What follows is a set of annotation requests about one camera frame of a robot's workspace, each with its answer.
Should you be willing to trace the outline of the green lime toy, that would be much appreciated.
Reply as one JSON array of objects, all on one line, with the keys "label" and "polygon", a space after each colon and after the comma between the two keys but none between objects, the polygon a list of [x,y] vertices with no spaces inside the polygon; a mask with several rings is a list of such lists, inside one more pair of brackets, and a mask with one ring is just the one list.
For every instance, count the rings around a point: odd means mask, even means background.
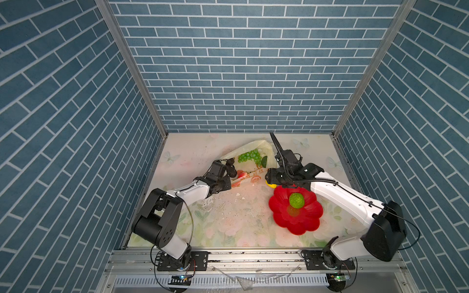
[{"label": "green lime toy", "polygon": [[305,205],[304,196],[298,192],[292,193],[289,196],[289,204],[294,209],[301,209]]}]

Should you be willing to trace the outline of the yellowish plastic fruit-print bag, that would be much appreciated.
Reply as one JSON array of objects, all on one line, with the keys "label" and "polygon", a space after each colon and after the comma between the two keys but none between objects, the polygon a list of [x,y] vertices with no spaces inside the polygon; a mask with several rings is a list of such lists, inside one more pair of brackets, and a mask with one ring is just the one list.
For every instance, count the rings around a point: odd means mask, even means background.
[{"label": "yellowish plastic fruit-print bag", "polygon": [[[262,157],[261,165],[256,165],[254,161],[238,162],[239,155],[254,149],[257,149]],[[266,140],[255,140],[223,155],[221,160],[234,158],[234,167],[237,172],[239,170],[247,172],[245,178],[238,179],[237,176],[231,179],[232,188],[237,188],[243,183],[254,184],[264,181],[266,173],[270,168],[278,168],[278,162],[275,159],[276,154],[276,149],[271,143]]]}]

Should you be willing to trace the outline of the red flower-shaped plastic plate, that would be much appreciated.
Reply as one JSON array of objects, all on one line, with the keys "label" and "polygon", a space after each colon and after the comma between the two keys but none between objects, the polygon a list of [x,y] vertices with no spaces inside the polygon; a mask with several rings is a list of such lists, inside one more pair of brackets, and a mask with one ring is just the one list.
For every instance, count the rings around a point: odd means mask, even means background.
[{"label": "red flower-shaped plastic plate", "polygon": [[[294,209],[289,204],[289,196],[295,192],[304,196],[305,205],[301,209]],[[274,222],[297,236],[316,231],[320,227],[320,218],[324,213],[316,194],[300,187],[283,188],[277,186],[268,205],[273,213]]]}]

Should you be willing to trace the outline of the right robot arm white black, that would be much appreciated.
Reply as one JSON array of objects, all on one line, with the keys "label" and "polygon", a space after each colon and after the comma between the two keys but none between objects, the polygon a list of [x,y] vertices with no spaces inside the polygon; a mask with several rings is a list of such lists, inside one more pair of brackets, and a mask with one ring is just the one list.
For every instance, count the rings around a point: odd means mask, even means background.
[{"label": "right robot arm white black", "polygon": [[394,201],[382,203],[342,184],[312,163],[293,173],[283,167],[267,171],[266,182],[275,185],[269,199],[274,222],[290,233],[301,236],[320,227],[325,214],[318,197],[336,204],[365,227],[364,232],[334,236],[322,251],[329,267],[338,261],[371,255],[392,260],[407,236],[401,207]]}]

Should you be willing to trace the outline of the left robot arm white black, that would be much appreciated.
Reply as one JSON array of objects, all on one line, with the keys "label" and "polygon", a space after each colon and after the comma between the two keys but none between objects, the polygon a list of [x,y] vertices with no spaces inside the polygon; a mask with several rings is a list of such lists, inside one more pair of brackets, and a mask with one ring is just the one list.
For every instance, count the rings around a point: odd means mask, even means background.
[{"label": "left robot arm white black", "polygon": [[230,189],[228,175],[197,177],[191,184],[175,190],[154,189],[139,210],[132,232],[172,258],[186,263],[191,247],[176,235],[183,207]]}]

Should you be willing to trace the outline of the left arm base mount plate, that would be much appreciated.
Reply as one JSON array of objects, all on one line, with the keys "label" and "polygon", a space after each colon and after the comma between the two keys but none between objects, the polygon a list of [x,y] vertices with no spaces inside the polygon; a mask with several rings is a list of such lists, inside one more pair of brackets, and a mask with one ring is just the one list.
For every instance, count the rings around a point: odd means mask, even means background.
[{"label": "left arm base mount plate", "polygon": [[160,272],[206,271],[208,255],[207,251],[192,251],[180,259],[175,259],[162,251],[157,255],[155,263]]}]

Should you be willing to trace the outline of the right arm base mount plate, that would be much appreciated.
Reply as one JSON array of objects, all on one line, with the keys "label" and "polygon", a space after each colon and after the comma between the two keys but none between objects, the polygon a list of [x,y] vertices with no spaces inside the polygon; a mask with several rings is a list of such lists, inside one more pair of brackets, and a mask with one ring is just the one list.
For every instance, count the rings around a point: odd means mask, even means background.
[{"label": "right arm base mount plate", "polygon": [[341,261],[331,253],[322,250],[301,250],[299,255],[304,259],[308,271],[336,271],[339,269],[351,271],[356,268],[352,258]]}]

